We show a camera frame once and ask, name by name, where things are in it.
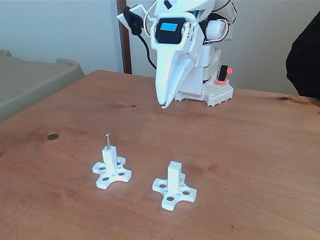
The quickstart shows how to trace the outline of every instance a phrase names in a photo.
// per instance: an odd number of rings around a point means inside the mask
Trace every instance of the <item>wire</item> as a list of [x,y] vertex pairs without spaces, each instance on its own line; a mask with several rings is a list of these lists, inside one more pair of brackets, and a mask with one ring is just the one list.
[[230,2],[231,2],[231,0],[229,0],[229,1],[228,1],[225,5],[223,5],[222,7],[219,7],[219,8],[216,9],[216,10],[212,10],[211,13],[215,13],[215,12],[220,11],[221,9],[225,8]]
[[208,43],[219,43],[219,42],[222,42],[222,41],[227,37],[227,35],[228,35],[228,33],[229,33],[229,30],[230,30],[230,26],[236,23],[236,21],[237,21],[237,16],[238,16],[238,11],[237,11],[237,9],[236,9],[236,7],[235,7],[235,5],[234,5],[233,2],[231,3],[231,7],[232,7],[232,10],[233,10],[233,14],[234,14],[234,16],[235,16],[233,22],[229,22],[229,21],[224,20],[224,19],[218,19],[219,21],[222,21],[222,22],[225,23],[225,27],[226,27],[225,32],[224,32],[223,36],[220,37],[219,39],[216,39],[216,40],[207,40],[207,41],[205,41],[206,44],[208,44]]
[[219,39],[207,40],[207,41],[205,41],[204,43],[206,43],[206,44],[208,44],[208,43],[219,43],[219,42],[222,42],[222,41],[226,38],[226,36],[227,36],[228,33],[229,33],[229,25],[230,25],[230,24],[228,23],[227,20],[224,20],[224,19],[219,19],[219,21],[224,22],[225,27],[226,27],[223,36],[220,37]]
[[159,0],[155,0],[155,1],[153,2],[153,4],[151,5],[151,7],[149,8],[149,10],[146,12],[146,15],[145,15],[144,20],[143,20],[144,32],[145,32],[145,34],[148,36],[148,38],[150,38],[150,33],[149,33],[148,27],[147,27],[148,15],[149,15],[151,9],[153,9],[154,6],[158,3],[158,1],[159,1]]
[[236,21],[237,21],[238,11],[237,11],[237,9],[236,9],[236,7],[235,7],[235,5],[234,5],[233,2],[231,3],[231,7],[232,7],[233,14],[234,14],[235,17],[234,17],[233,22],[229,22],[229,21],[228,21],[228,23],[229,23],[230,25],[233,25],[233,24],[235,24]]
[[141,35],[138,35],[138,38],[142,41],[143,45],[145,46],[145,50],[146,50],[146,57],[148,58],[149,63],[151,64],[151,66],[157,70],[156,65],[154,65],[154,63],[151,61],[150,59],[150,50],[148,47],[148,44],[146,43],[146,41],[144,40],[144,38]]

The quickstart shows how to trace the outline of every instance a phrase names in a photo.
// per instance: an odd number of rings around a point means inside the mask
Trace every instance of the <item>gray plastic bin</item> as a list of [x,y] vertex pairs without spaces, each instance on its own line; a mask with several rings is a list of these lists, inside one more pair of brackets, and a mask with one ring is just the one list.
[[85,75],[76,61],[26,61],[0,49],[0,122]]

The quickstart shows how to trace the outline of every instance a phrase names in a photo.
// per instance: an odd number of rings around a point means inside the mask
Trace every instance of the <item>blue screen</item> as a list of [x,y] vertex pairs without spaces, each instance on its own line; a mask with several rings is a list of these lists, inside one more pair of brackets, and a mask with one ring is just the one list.
[[175,32],[178,24],[175,23],[162,23],[160,30]]

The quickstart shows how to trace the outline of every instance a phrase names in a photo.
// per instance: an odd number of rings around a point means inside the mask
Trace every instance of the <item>white 3d printed part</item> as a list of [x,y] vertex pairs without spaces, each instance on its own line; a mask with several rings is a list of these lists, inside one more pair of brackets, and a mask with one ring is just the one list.
[[107,146],[102,150],[103,162],[97,162],[92,171],[99,174],[96,186],[100,189],[107,189],[109,185],[116,181],[128,182],[131,178],[131,171],[124,168],[126,159],[117,156],[115,146],[110,146],[109,134],[105,134]]
[[217,85],[212,81],[205,84],[202,90],[201,97],[194,97],[189,95],[184,95],[182,93],[177,93],[175,95],[175,100],[181,102],[183,99],[193,99],[199,101],[205,101],[208,106],[215,106],[221,104],[228,99],[232,99],[234,94],[234,88],[230,86],[229,80],[225,85]]
[[168,180],[156,178],[152,184],[152,190],[163,195],[161,206],[173,211],[180,201],[194,203],[197,190],[185,184],[186,175],[181,173],[182,164],[171,161],[168,167]]

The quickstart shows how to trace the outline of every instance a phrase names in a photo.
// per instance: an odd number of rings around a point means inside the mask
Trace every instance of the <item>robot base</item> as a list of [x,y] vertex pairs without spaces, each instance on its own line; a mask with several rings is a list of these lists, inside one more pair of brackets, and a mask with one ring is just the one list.
[[234,89],[230,86],[229,81],[225,85],[217,85],[209,81],[205,83],[202,90],[202,96],[195,97],[190,95],[185,95],[178,92],[175,95],[175,100],[181,102],[183,99],[193,99],[198,101],[205,101],[208,106],[215,106],[221,104],[228,99],[232,99],[234,94]]

